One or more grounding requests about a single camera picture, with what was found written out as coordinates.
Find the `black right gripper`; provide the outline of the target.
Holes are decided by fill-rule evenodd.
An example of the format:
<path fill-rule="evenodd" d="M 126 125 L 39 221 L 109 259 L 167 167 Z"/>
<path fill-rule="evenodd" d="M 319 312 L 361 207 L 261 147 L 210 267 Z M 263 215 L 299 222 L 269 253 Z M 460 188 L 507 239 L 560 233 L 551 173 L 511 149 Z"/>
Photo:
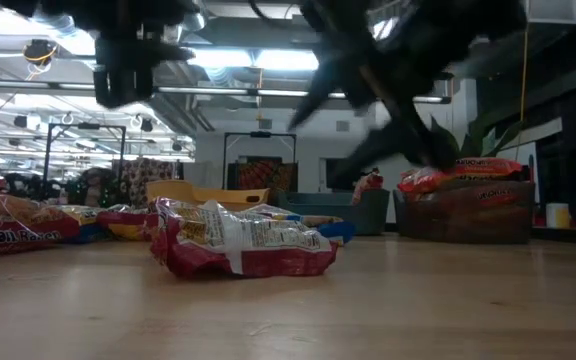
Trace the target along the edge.
<path fill-rule="evenodd" d="M 398 154 L 414 164 L 435 169 L 455 165 L 457 151 L 444 135 L 423 123 L 414 104 L 416 96 L 431 91 L 447 65 L 445 61 L 435 64 L 436 57 L 426 53 L 440 34 L 428 10 L 426 4 L 413 8 L 380 42 L 368 29 L 365 3 L 311 3 L 311 27 L 318 35 L 314 53 L 319 66 L 288 130 L 306 122 L 337 90 L 356 110 L 379 101 L 390 116 L 384 127 L 371 129 L 333 168 L 328 177 L 333 188 L 344 187 L 364 168 Z"/>

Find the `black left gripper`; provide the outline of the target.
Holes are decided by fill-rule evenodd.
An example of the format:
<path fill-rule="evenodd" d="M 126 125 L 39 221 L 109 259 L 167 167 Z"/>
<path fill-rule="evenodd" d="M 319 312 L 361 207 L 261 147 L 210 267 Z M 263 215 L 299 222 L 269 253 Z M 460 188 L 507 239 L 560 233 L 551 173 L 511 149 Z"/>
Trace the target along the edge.
<path fill-rule="evenodd" d="M 163 41 L 165 26 L 104 30 L 95 40 L 93 85 L 97 103 L 118 108 L 150 99 L 153 69 L 165 61 L 186 62 L 192 50 Z"/>

